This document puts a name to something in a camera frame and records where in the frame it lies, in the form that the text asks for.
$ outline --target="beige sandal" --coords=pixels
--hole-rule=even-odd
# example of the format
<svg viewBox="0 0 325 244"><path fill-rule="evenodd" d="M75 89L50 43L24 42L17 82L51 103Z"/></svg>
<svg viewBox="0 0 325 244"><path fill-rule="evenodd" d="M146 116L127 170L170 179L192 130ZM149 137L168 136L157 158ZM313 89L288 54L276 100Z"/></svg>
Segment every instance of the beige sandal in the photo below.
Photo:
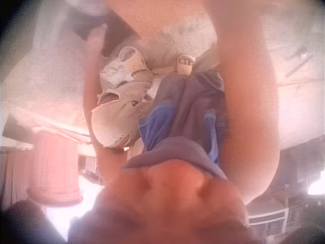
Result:
<svg viewBox="0 0 325 244"><path fill-rule="evenodd" d="M182 59L188 59L192 62L192 65L188 65L188 64L182 64L180 61ZM193 64L195 62L195 58L190 56L190 55L180 55L177 58L177 73L180 75L190 75L192 72L192 68L193 68Z"/></svg>
<svg viewBox="0 0 325 244"><path fill-rule="evenodd" d="M130 57L127 57L125 60L123 59L123 54L126 56L127 54L130 54ZM118 55L118 58L120 62L123 64L123 66L130 72L132 76L134 76L136 73L141 71L147 71L149 73L150 70L148 69L146 62L144 61L141 52L135 48L135 47L123 47Z"/></svg>

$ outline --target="nose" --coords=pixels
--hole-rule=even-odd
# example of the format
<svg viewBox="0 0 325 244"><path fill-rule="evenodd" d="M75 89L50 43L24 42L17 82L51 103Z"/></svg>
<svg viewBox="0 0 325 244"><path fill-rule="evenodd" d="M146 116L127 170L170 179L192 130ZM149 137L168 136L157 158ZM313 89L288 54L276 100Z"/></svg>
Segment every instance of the nose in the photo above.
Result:
<svg viewBox="0 0 325 244"><path fill-rule="evenodd" d="M159 210L185 210L200 200L205 174L190 163L169 160L148 169L150 195Z"/></svg>

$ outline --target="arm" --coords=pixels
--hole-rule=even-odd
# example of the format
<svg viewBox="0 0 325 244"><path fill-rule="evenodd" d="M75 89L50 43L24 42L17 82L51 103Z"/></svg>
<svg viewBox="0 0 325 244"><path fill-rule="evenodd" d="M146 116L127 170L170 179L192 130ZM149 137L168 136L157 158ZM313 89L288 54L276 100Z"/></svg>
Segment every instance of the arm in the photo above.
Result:
<svg viewBox="0 0 325 244"><path fill-rule="evenodd" d="M104 180L109 179L126 162L126 152L122 149L104 148L96 140L91 126L91 111L97 106L97 95L102 93L100 83L100 53L104 44L105 28L94 29L87 40L86 79L83 93L83 109L89 135L97 156L99 173Z"/></svg>
<svg viewBox="0 0 325 244"><path fill-rule="evenodd" d="M248 203L268 188L278 167L276 79L258 17L247 1L211 2L229 127L220 163ZM238 12L232 14L232 7Z"/></svg>

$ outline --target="skin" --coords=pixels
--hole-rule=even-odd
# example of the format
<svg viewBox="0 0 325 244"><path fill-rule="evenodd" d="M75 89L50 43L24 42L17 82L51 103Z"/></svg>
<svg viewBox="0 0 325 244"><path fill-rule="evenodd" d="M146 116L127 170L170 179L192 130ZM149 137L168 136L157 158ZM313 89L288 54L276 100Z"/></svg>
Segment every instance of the skin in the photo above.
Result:
<svg viewBox="0 0 325 244"><path fill-rule="evenodd" d="M124 225L114 227L121 228L122 233L115 243L222 240L226 232L215 226L230 222L245 227L245 204L267 189L276 172L276 80L258 18L245 1L211 0L206 4L218 34L219 68L225 86L229 131L220 164L228 181L212 178L182 160L121 170L126 153L101 147L91 130L91 110L96 107L96 95L101 93L98 73L103 30L95 29L89 36L84 111L99 171L107 184L92 214L118 209L137 226L134 231L125 230ZM224 240L240 237L224 235Z"/></svg>

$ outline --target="person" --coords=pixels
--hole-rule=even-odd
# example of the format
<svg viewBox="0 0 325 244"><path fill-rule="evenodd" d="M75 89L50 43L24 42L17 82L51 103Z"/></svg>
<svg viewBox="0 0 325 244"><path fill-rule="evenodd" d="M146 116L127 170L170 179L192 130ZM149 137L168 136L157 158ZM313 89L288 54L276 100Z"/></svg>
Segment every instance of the person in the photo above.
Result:
<svg viewBox="0 0 325 244"><path fill-rule="evenodd" d="M138 124L144 149L129 160L93 132L100 28L89 37L84 112L107 180L93 209L72 225L70 243L258 243L245 205L267 189L278 166L276 79L254 7L205 5L220 66L161 81Z"/></svg>

